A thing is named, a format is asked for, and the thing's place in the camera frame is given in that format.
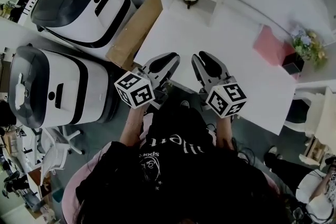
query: white table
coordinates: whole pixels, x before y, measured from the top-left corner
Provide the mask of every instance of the white table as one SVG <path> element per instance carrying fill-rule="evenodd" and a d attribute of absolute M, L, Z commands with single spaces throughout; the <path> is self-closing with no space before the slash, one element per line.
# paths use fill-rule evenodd
<path fill-rule="evenodd" d="M 296 81 L 282 67 L 271 66 L 253 50 L 260 29 L 260 24 L 226 6 L 211 28 L 164 10 L 134 61 L 144 65 L 152 57 L 176 52 L 181 56 L 181 63 L 172 81 L 199 92 L 202 86 L 194 74 L 191 57 L 201 50 L 215 55 L 247 95 L 248 102 L 240 115 L 278 135 L 292 102 Z"/>
<path fill-rule="evenodd" d="M 38 141 L 41 138 L 41 132 L 37 132 L 26 126 L 22 126 L 22 130 L 25 132 L 26 136 L 22 137 L 23 148 L 22 151 L 32 150 L 25 154 L 26 158 L 30 162 L 30 167 L 32 170 L 41 166 L 42 162 L 40 160 L 40 153 L 37 149 Z"/>

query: black pants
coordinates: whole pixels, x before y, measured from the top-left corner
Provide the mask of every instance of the black pants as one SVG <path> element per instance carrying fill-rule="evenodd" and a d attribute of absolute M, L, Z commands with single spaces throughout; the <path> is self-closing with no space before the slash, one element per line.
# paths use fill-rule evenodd
<path fill-rule="evenodd" d="M 6 186 L 6 190 L 11 193 L 13 192 L 13 189 L 15 190 L 19 190 L 19 189 L 26 189 L 29 188 L 29 183 L 26 183 L 27 180 L 27 176 L 24 175 L 21 178 L 15 179 L 9 183 L 7 183 Z"/>
<path fill-rule="evenodd" d="M 303 178 L 313 171 L 310 168 L 277 159 L 277 156 L 273 153 L 266 153 L 264 159 L 266 166 L 271 168 L 272 172 L 281 178 L 294 195 Z"/>

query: cardboard box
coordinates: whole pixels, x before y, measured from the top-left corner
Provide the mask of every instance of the cardboard box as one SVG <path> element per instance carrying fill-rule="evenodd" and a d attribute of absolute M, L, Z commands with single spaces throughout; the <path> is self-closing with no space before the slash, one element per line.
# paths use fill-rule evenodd
<path fill-rule="evenodd" d="M 41 182 L 41 168 L 37 168 L 27 174 L 29 187 L 39 200 L 51 193 L 51 179 L 50 173 L 47 173 L 46 177 L 43 179 L 43 184 L 40 186 Z"/>
<path fill-rule="evenodd" d="M 3 141 L 5 143 L 6 150 L 8 154 L 11 156 L 13 153 L 17 153 L 16 149 L 16 132 L 9 131 L 6 132 L 3 136 Z"/>
<path fill-rule="evenodd" d="M 146 0 L 124 26 L 106 57 L 118 67 L 132 71 L 135 54 L 161 11 L 161 0 Z"/>

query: hand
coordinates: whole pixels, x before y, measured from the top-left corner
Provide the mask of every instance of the hand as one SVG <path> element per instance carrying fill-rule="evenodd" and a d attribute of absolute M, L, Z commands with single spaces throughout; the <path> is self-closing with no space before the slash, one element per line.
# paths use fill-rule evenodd
<path fill-rule="evenodd" d="M 333 174 L 336 171 L 336 161 L 333 161 L 329 166 L 328 174 Z"/>
<path fill-rule="evenodd" d="M 225 147 L 234 150 L 232 144 L 232 128 L 231 118 L 226 117 L 221 119 L 217 117 L 217 147 Z"/>
<path fill-rule="evenodd" d="M 136 109 L 134 108 L 131 108 L 130 110 L 132 110 L 133 112 L 137 112 L 137 113 L 144 113 L 147 111 L 147 109 L 149 108 L 149 106 L 151 105 L 151 103 L 147 103 L 147 104 L 144 104 Z"/>

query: sneaker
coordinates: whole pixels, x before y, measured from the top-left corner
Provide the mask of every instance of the sneaker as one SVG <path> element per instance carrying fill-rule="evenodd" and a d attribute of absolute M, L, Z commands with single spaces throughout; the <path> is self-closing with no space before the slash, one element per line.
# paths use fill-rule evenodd
<path fill-rule="evenodd" d="M 183 101 L 181 102 L 180 106 L 185 106 L 185 107 L 187 107 L 187 108 L 190 108 L 189 102 L 186 101 L 186 100 L 183 100 Z"/>
<path fill-rule="evenodd" d="M 243 153 L 243 152 L 239 152 L 239 153 L 238 153 L 238 158 L 243 159 L 247 164 L 249 164 L 249 160 L 248 160 L 248 158 L 247 158 L 247 156 L 246 156 L 245 153 Z"/>
<path fill-rule="evenodd" d="M 278 152 L 278 148 L 276 146 L 272 146 L 267 153 L 272 153 L 276 155 L 278 158 L 278 156 L 281 156 L 281 155 L 277 154 L 277 152 Z"/>
<path fill-rule="evenodd" d="M 274 155 L 277 155 L 277 153 L 278 153 L 278 148 L 277 148 L 276 146 L 272 146 L 272 147 L 269 149 L 268 153 L 272 153 L 272 154 L 274 154 Z"/>
<path fill-rule="evenodd" d="M 280 155 L 280 154 L 278 154 L 278 155 L 277 155 L 277 159 L 283 159 L 283 156 Z"/>

